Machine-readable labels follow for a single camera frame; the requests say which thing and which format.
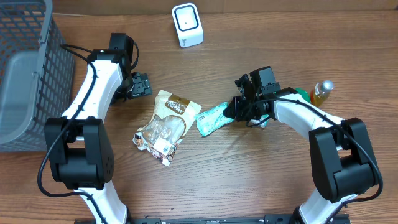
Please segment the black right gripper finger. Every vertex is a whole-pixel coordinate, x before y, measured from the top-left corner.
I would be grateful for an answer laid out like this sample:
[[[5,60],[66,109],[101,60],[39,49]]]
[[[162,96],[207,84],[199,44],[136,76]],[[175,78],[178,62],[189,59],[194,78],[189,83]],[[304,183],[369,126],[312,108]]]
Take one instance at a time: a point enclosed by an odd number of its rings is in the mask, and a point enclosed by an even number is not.
[[[243,74],[239,79],[234,81],[236,87],[239,89],[240,93],[244,93],[244,89],[249,83],[249,77],[247,74]]]
[[[227,118],[235,119],[235,102],[231,102],[224,110],[223,115]]]

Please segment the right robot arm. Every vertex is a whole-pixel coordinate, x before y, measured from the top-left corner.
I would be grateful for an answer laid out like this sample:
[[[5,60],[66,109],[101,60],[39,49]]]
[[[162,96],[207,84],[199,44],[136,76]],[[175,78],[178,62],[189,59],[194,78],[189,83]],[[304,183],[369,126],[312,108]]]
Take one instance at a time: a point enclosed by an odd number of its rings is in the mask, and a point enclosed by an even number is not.
[[[265,215],[264,223],[350,223],[340,210],[377,198],[383,181],[366,125],[359,118],[332,116],[307,102],[295,89],[281,88],[270,66],[235,80],[224,116],[246,123],[262,116],[284,123],[309,141],[315,190],[291,214]]]

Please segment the yellow juice bottle silver cap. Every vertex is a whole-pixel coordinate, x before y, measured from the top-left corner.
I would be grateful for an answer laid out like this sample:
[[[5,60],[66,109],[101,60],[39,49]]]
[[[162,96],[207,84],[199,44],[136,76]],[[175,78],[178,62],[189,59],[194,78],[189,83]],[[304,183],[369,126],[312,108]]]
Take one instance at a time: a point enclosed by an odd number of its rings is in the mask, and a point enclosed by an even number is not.
[[[318,82],[310,93],[311,104],[316,107],[321,106],[328,99],[333,89],[334,83],[331,80]]]

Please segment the green lid white jar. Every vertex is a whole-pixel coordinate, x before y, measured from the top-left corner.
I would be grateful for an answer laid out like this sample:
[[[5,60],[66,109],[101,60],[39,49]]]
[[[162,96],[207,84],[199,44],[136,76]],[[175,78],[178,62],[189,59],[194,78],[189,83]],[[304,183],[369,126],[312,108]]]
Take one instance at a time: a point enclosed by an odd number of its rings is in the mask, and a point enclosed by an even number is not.
[[[306,102],[309,102],[309,103],[311,102],[310,95],[304,89],[296,88],[295,90],[297,91],[298,94],[300,94],[302,96],[302,98]]]

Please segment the teal white tissue pack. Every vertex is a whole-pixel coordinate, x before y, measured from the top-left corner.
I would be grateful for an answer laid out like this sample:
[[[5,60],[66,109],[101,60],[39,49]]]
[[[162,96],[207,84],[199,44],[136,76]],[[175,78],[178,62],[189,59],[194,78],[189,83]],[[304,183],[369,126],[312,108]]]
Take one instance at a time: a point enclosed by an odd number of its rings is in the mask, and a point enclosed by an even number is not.
[[[270,116],[265,114],[265,115],[262,115],[259,120],[255,120],[255,119],[250,120],[250,123],[254,127],[258,126],[260,128],[265,128],[268,124],[269,119],[270,119]]]

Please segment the brown white snack packet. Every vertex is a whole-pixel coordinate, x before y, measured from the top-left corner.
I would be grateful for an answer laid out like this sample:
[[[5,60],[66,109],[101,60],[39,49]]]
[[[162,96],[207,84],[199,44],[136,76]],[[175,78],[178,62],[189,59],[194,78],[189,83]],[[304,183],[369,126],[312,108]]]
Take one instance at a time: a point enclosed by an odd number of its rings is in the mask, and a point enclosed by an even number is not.
[[[132,141],[139,150],[147,150],[169,166],[200,110],[201,105],[161,90],[155,98],[151,120],[137,130]]]

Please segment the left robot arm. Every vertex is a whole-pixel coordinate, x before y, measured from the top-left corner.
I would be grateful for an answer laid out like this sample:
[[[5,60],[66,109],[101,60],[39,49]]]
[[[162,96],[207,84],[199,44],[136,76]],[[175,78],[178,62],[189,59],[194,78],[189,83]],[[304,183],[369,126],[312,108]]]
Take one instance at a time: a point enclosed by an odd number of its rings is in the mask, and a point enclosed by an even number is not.
[[[89,50],[86,78],[73,103],[44,126],[47,153],[37,175],[52,198],[80,196],[92,223],[132,223],[111,181],[114,153],[104,126],[109,106],[152,94],[149,78],[135,71],[139,48],[125,33],[112,33],[106,49]]]

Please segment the teal white snack packet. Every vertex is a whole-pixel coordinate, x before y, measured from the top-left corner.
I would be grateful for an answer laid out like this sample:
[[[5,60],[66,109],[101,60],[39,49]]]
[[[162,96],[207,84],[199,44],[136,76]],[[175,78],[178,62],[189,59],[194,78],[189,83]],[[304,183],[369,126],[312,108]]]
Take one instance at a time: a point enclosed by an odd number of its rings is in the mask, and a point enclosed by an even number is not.
[[[227,107],[228,103],[223,102],[218,106],[195,116],[197,129],[203,137],[210,135],[217,129],[220,129],[234,121],[233,118],[228,118],[223,114],[223,111]]]

